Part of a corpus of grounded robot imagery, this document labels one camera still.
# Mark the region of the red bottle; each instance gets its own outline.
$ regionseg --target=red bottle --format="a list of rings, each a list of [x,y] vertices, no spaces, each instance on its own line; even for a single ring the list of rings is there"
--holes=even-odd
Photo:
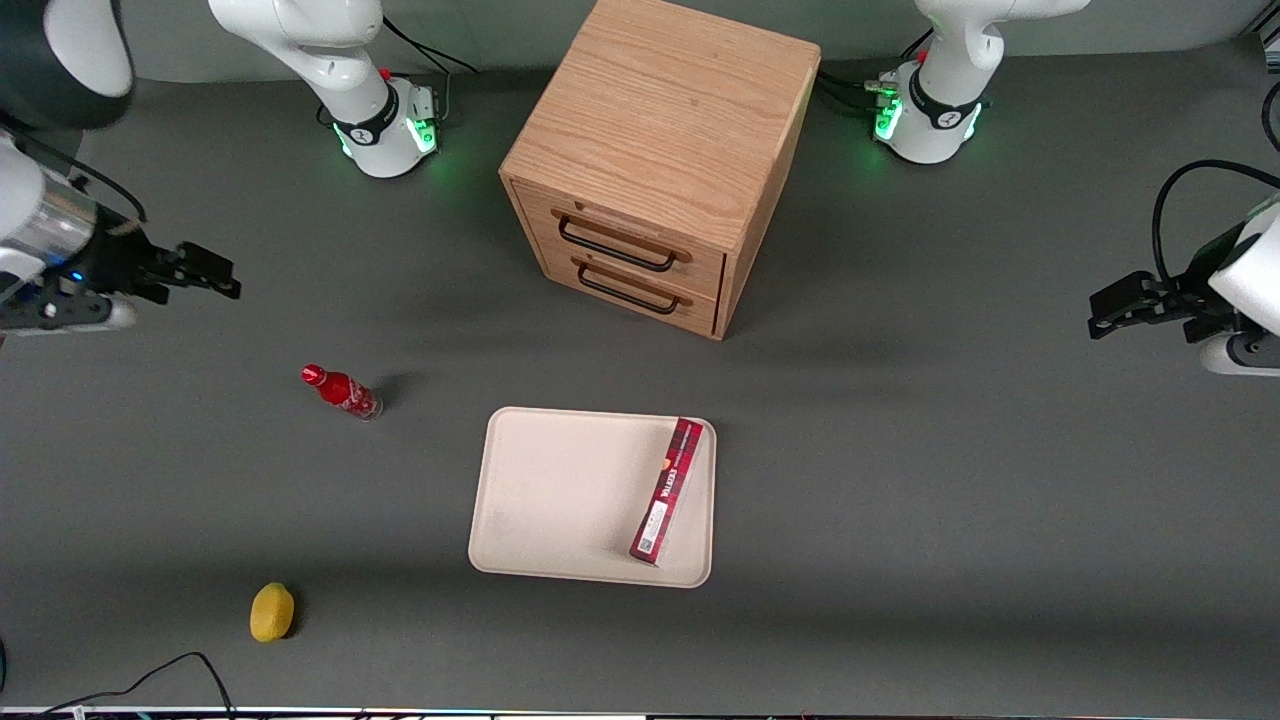
[[[329,373],[320,365],[307,365],[302,368],[302,379],[316,388],[325,402],[366,423],[383,411],[383,401],[374,395],[374,391],[351,379],[346,373]]]

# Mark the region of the drawer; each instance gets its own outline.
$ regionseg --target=drawer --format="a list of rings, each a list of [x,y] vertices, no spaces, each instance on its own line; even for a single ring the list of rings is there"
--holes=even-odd
[[[716,300],[589,260],[582,252],[544,252],[547,277],[678,328],[710,337]]]
[[[548,251],[573,252],[593,266],[609,268],[704,297],[719,297],[724,254],[673,240],[582,202],[513,183],[534,242]]]

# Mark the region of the yellow lemon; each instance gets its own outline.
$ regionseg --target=yellow lemon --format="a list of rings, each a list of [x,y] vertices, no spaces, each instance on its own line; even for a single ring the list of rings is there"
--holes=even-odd
[[[253,596],[248,632],[261,643],[278,641],[293,624],[293,596],[280,583],[268,583]]]

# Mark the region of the green led light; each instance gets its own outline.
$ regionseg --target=green led light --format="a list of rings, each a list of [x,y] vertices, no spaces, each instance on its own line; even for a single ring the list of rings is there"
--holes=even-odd
[[[902,117],[902,101],[895,97],[893,101],[888,104],[888,106],[881,110],[879,117],[876,118],[876,135],[881,140],[888,140],[893,137],[893,131],[897,129],[897,120],[901,117]]]
[[[342,154],[351,158],[351,147],[347,147],[347,138],[342,136],[342,131],[338,129],[338,123],[333,124],[333,132],[338,136],[338,142],[342,143]]]
[[[978,106],[973,109],[973,118],[969,119],[969,129],[964,131],[965,140],[973,137],[973,131],[978,126],[978,115],[980,114],[982,114],[982,102],[978,102]]]
[[[435,123],[430,120],[415,120],[413,118],[404,118],[404,127],[413,136],[413,142],[417,143],[417,149],[422,151],[424,155],[435,150]]]

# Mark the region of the red bottle cap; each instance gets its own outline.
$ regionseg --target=red bottle cap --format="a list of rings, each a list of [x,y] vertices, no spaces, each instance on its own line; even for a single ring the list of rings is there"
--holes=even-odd
[[[317,386],[324,382],[325,378],[324,368],[320,365],[307,365],[302,368],[302,380],[308,386]]]

